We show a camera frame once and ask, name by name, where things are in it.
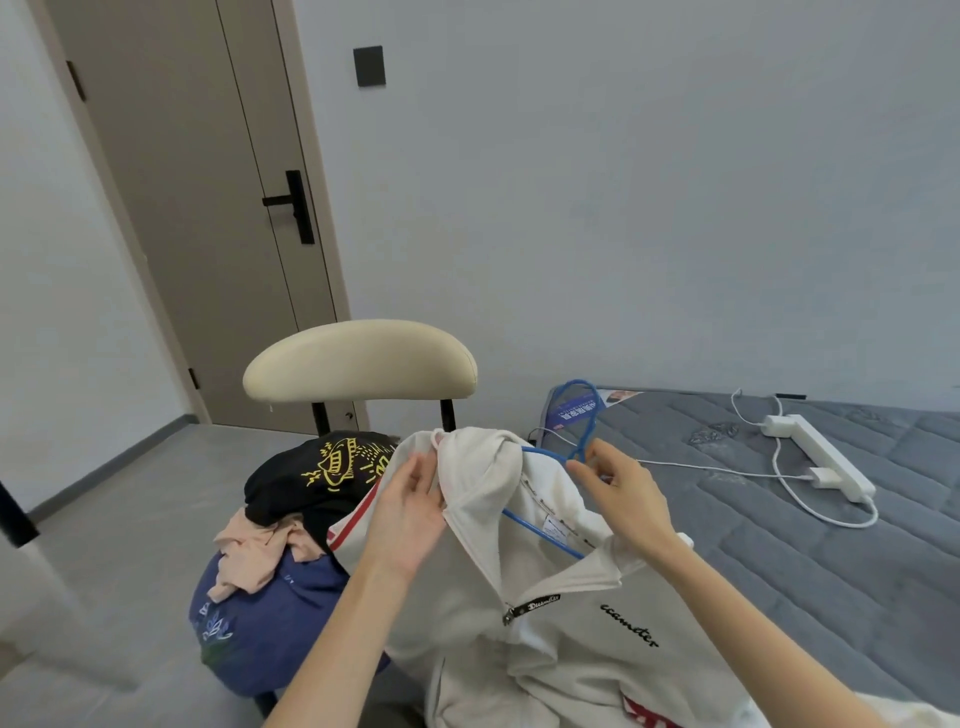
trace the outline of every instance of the white hoodie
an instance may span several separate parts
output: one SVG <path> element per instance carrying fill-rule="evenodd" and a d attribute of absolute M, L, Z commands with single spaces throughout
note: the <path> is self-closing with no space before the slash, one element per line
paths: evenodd
<path fill-rule="evenodd" d="M 524 445 L 475 427 L 418 432 L 383 474 L 387 483 L 413 452 L 438 449 L 450 527 L 387 643 L 427 688 L 427 725 L 768 726 L 676 592 L 586 509 L 556 460 Z M 327 534 L 351 573 L 378 491 Z M 585 558 L 508 520 L 505 507 Z M 891 725 L 960 727 L 929 706 L 861 697 Z"/>

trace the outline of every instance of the mattress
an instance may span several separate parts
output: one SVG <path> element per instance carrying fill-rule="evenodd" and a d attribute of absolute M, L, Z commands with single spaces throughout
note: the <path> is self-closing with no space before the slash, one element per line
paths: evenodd
<path fill-rule="evenodd" d="M 586 392 L 572 387 L 558 403 Z M 851 689 L 960 713 L 960 414 L 828 401 L 783 405 L 874 482 L 879 522 L 864 530 L 820 522 L 774 479 L 648 466 L 674 526 Z M 737 406 L 753 422 L 776 413 L 769 398 L 743 397 Z M 577 440 L 586 424 L 562 433 Z M 633 457 L 746 473 L 771 473 L 776 446 L 736 417 L 729 394 L 646 391 L 605 409 L 596 435 Z M 543 448 L 572 450 L 551 434 L 540 436 Z M 810 465 L 789 440 L 779 463 L 792 474 Z M 791 485 L 826 516 L 869 517 L 836 491 Z M 584 498 L 596 510 L 588 493 Z"/>

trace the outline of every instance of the black t-shirt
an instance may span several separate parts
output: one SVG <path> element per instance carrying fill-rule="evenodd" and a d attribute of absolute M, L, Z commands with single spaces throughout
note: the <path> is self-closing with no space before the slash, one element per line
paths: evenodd
<path fill-rule="evenodd" d="M 247 480 L 247 518 L 272 525 L 291 513 L 326 551 L 326 530 L 348 515 L 387 469 L 396 449 L 379 432 L 331 432 L 274 455 Z"/>

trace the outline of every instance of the blue hanger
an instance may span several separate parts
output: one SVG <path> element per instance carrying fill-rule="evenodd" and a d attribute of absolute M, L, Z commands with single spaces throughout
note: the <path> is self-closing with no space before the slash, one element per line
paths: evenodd
<path fill-rule="evenodd" d="M 534 452 L 537 455 L 546 455 L 547 457 L 552 457 L 561 465 L 566 465 L 566 461 L 568 459 L 570 460 L 576 459 L 578 455 L 579 455 L 579 459 L 582 462 L 587 460 L 587 443 L 590 441 L 590 436 L 593 434 L 593 430 L 596 428 L 597 415 L 600 414 L 600 410 L 602 409 L 601 405 L 603 404 L 603 400 L 600 399 L 600 393 L 597 392 L 597 388 L 594 387 L 592 383 L 586 381 L 585 379 L 571 379 L 569 382 L 562 384 L 560 387 L 554 390 L 553 396 L 550 398 L 550 403 L 547 404 L 547 411 L 550 410 L 550 407 L 553 405 L 554 400 L 557 397 L 559 397 L 561 394 L 563 394 L 573 384 L 582 384 L 585 387 L 589 387 L 590 392 L 592 392 L 593 394 L 593 409 L 590 411 L 590 414 L 589 414 L 589 419 L 587 421 L 587 429 L 584 430 L 584 434 L 580 438 L 580 441 L 577 443 L 576 449 L 574 449 L 574 451 L 570 453 L 569 458 L 565 458 L 562 455 L 558 455 L 556 452 L 552 452 L 551 450 L 543 449 L 543 448 L 532 448 L 532 447 L 521 448 L 524 452 Z M 570 554 L 571 556 L 577 559 L 584 558 L 584 555 L 579 551 L 573 550 L 562 541 L 557 541 L 557 539 L 555 539 L 553 536 L 551 536 L 548 533 L 544 533 L 539 528 L 534 526 L 532 523 L 528 523 L 527 521 L 522 519 L 513 511 L 510 511 L 504 508 L 503 515 L 506 516 L 511 521 L 519 523 L 527 530 L 533 531 L 542 539 L 549 541 L 551 544 L 553 544 L 557 548 L 562 549 L 563 551 L 566 551 L 566 553 Z"/>

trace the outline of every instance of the finger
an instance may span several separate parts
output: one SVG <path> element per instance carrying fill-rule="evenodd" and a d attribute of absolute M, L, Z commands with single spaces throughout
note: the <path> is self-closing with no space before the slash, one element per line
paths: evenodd
<path fill-rule="evenodd" d="M 593 461 L 597 474 L 607 475 L 617 475 L 623 469 L 625 462 L 633 462 L 629 455 L 599 438 L 587 446 L 587 461 Z"/>
<path fill-rule="evenodd" d="M 597 473 L 595 473 L 589 465 L 585 465 L 577 460 L 567 460 L 566 469 L 576 478 L 577 482 L 589 491 L 602 507 L 610 495 L 610 488 L 612 486 L 607 485 L 607 483 L 597 477 Z"/>
<path fill-rule="evenodd" d="M 417 468 L 420 466 L 420 454 L 415 452 L 412 454 L 407 461 L 396 469 L 394 476 L 390 478 L 390 482 L 387 483 L 386 489 L 384 489 L 383 495 L 404 495 L 407 491 L 412 490 L 413 482 L 416 478 L 415 473 Z"/>
<path fill-rule="evenodd" d="M 437 474 L 437 451 L 431 449 L 420 456 L 420 471 L 417 474 L 417 484 L 414 490 L 417 493 L 427 493 L 433 485 L 433 477 Z"/>
<path fill-rule="evenodd" d="M 435 506 L 437 506 L 440 509 L 444 508 L 445 506 L 444 492 L 440 490 L 440 483 L 437 483 L 437 487 L 434 488 L 432 491 L 430 491 L 426 496 L 430 499 L 430 502 L 433 503 Z"/>

